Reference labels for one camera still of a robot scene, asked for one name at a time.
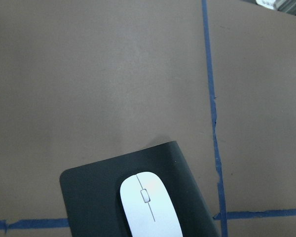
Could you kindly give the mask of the white computer mouse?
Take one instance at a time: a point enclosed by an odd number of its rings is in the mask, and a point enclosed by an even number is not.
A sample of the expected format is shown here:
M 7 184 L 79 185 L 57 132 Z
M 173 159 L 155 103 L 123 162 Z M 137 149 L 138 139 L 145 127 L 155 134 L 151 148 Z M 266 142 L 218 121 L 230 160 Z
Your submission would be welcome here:
M 183 236 L 171 198 L 156 174 L 140 172 L 126 178 L 119 193 L 131 236 Z

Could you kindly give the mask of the black mouse pad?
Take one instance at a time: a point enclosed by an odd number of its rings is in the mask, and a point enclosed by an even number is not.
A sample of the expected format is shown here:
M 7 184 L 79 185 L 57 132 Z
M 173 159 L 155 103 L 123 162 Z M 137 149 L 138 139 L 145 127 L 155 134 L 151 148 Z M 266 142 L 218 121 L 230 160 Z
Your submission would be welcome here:
M 220 235 L 191 170 L 175 141 L 65 170 L 60 186 L 74 237 L 129 237 L 119 188 L 131 175 L 150 171 L 164 183 L 183 236 Z

